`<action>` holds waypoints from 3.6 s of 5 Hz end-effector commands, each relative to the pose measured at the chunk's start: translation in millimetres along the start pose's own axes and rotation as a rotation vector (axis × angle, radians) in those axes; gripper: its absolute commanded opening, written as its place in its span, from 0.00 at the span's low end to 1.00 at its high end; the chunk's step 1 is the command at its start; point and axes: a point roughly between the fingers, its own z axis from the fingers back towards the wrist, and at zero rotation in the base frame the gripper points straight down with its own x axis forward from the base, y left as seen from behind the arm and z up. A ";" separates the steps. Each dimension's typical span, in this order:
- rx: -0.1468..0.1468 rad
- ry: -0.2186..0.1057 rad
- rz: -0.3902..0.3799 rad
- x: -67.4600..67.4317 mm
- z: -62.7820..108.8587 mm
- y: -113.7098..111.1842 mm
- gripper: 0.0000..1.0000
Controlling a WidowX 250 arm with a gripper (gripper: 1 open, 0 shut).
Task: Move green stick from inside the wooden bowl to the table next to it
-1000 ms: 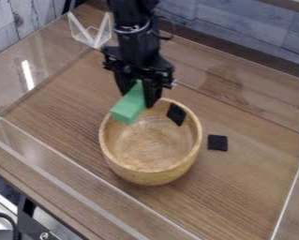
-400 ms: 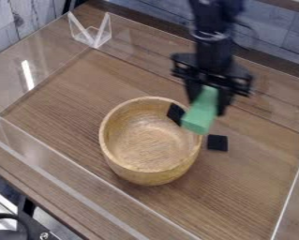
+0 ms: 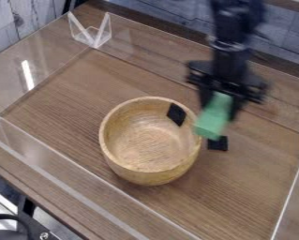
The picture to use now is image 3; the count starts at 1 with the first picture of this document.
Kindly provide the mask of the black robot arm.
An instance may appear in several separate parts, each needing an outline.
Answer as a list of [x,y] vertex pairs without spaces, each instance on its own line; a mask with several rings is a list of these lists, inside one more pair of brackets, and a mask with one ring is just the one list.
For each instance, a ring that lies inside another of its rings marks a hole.
[[262,104],[270,83],[250,69],[250,40],[264,22],[264,0],[210,0],[214,31],[209,36],[212,59],[190,60],[188,82],[200,89],[206,108],[217,93],[232,98],[230,121],[248,102]]

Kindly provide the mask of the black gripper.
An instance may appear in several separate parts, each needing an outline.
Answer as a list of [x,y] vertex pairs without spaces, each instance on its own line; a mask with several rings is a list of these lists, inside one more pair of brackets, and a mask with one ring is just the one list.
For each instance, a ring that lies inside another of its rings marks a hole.
[[265,101],[270,84],[252,70],[250,45],[248,42],[216,41],[210,60],[188,62],[188,82],[198,87],[201,106],[206,107],[216,92],[232,96],[230,121],[233,122],[248,102]]

